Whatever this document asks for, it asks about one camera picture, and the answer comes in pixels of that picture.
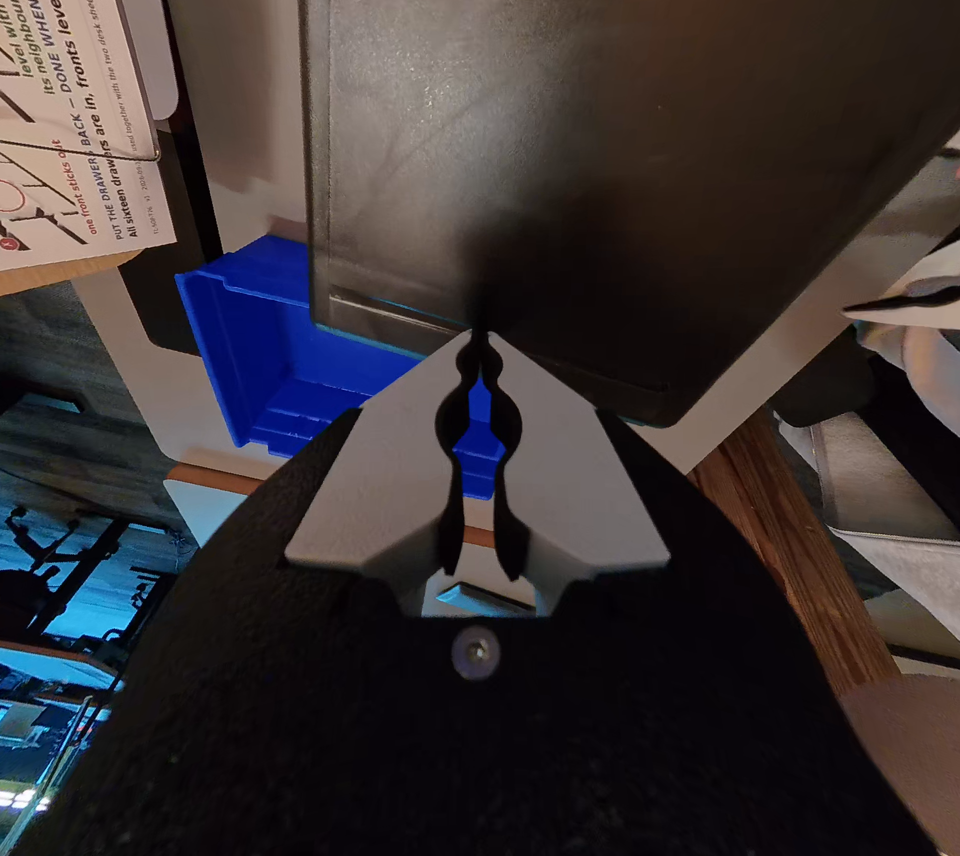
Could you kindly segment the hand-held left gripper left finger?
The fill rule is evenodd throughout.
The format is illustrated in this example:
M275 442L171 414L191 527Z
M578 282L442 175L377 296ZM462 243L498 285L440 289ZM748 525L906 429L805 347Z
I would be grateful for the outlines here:
M461 386L464 332L368 399L285 548L295 567L378 579L401 610L421 610L441 568L438 526L454 466L436 431Z

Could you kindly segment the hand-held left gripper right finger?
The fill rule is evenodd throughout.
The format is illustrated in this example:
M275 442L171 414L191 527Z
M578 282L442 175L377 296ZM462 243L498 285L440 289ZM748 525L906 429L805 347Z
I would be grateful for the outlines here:
M506 508L529 532L520 574L537 610L555 610L572 583L665 567L670 552L595 407L500 336L488 343L522 424L503 479Z

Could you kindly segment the blue plastic bin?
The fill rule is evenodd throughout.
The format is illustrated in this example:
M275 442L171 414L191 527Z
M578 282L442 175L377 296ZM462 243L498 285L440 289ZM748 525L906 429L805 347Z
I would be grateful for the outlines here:
M291 458L422 353L318 326L305 242L264 235L176 276L198 351L237 447Z

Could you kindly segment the black drawer cabinet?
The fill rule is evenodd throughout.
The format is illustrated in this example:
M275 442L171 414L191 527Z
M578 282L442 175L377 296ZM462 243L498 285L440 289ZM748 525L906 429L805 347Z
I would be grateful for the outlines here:
M310 308L677 423L958 129L958 0L300 0Z

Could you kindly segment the person's right forearm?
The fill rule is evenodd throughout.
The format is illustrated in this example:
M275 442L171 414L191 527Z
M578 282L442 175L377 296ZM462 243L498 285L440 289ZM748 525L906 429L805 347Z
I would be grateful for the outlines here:
M942 854L959 853L959 682L911 674L841 698L860 743Z

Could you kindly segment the printed instruction sheet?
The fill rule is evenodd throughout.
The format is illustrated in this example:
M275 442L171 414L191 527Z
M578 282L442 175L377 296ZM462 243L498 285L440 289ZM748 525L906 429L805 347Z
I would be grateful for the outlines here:
M1 0L1 268L176 238L121 0Z

